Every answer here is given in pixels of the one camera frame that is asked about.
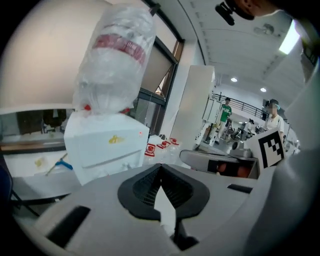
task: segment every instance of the red label band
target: red label band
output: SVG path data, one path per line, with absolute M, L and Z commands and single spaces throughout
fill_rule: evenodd
M 130 55 L 141 65 L 144 64 L 146 59 L 145 50 L 140 45 L 118 34 L 99 35 L 92 48 L 110 48 L 118 50 L 120 52 Z

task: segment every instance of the chair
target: chair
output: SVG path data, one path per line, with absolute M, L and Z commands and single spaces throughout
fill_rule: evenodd
M 13 191 L 13 179 L 7 168 L 7 164 L 3 155 L 0 155 L 0 205 L 3 205 L 5 208 L 10 207 L 11 197 L 12 195 L 17 199 L 19 206 L 24 206 L 27 208 L 32 214 L 39 217 L 39 214 L 36 213 L 33 209 L 31 209 L 28 205 L 26 205 L 21 198 Z

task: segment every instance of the tall white cabinet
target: tall white cabinet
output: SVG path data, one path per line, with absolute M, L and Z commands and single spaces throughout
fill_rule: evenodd
M 190 66 L 179 111 L 171 137 L 182 142 L 184 150 L 192 150 L 202 125 L 209 92 L 215 80 L 215 68 L 209 65 Z

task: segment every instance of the fluorescent light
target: fluorescent light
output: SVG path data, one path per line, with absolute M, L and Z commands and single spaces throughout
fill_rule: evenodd
M 300 35 L 295 29 L 295 21 L 292 20 L 288 33 L 286 34 L 279 50 L 284 54 L 289 54 L 298 42 Z

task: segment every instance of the black railing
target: black railing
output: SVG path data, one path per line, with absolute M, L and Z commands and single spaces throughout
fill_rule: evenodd
M 224 95 L 220 95 L 220 94 L 214 94 L 213 95 L 213 99 L 220 101 L 220 102 L 225 102 L 227 96 Z M 240 100 L 234 99 L 234 98 L 230 98 L 231 101 L 229 103 L 230 107 L 238 109 L 238 110 L 242 110 L 244 112 L 247 112 L 257 118 L 260 118 L 262 120 L 266 120 L 269 117 L 269 113 L 267 113 L 266 111 L 263 111 L 259 108 L 256 108 L 255 106 L 249 105 L 245 102 L 242 102 Z

